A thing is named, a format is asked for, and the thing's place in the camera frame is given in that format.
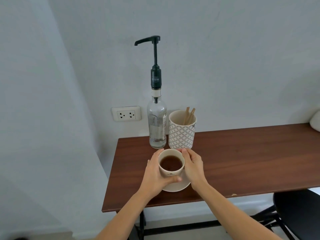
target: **white saucer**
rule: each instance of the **white saucer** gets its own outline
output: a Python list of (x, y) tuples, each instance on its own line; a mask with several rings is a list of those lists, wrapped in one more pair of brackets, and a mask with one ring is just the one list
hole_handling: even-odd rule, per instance
[(164, 187), (162, 190), (167, 192), (178, 192), (178, 191), (184, 190), (186, 187), (188, 187), (188, 185), (190, 184), (190, 181), (187, 178), (184, 170), (182, 171), (182, 174), (180, 177), (182, 177), (181, 182), (169, 184), (166, 187)]

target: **gray geometric pattern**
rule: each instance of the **gray geometric pattern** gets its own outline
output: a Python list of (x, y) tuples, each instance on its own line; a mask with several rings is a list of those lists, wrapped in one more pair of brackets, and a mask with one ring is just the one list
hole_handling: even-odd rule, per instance
[(196, 124), (175, 125), (169, 120), (169, 146), (171, 149), (192, 148)]

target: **forearm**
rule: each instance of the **forearm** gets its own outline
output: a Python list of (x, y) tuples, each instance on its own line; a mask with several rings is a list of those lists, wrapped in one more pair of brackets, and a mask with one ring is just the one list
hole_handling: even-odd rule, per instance
[(196, 191), (234, 240), (281, 239), (228, 201), (208, 183), (200, 184)]
[(149, 202), (144, 192), (135, 193), (118, 214), (97, 235), (96, 240), (127, 240), (133, 225)]

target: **patterned container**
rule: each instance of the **patterned container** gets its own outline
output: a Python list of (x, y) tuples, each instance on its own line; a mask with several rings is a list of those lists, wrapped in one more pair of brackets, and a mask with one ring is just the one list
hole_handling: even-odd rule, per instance
[(192, 148), (197, 117), (193, 115), (189, 125), (182, 125), (185, 110), (177, 110), (169, 115), (169, 146), (171, 149)]

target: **white wall outlet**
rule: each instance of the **white wall outlet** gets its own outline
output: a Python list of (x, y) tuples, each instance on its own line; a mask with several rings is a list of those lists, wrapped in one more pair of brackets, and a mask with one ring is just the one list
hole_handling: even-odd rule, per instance
[(141, 120), (139, 106), (113, 107), (111, 108), (115, 121), (137, 121)]

